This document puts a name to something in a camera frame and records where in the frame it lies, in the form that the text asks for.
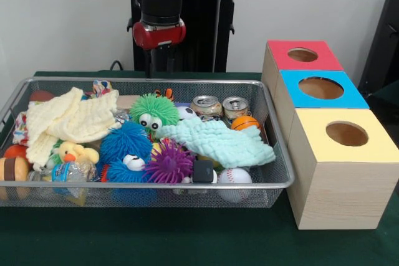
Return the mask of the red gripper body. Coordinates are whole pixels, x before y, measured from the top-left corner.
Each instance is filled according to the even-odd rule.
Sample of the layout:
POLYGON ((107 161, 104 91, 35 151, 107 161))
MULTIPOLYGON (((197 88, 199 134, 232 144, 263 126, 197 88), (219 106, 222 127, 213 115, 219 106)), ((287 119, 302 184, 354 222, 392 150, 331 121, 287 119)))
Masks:
POLYGON ((172 26, 151 26, 144 22, 136 22, 132 34, 137 46, 144 50, 152 50, 182 42, 186 35, 186 26, 182 19, 172 26))

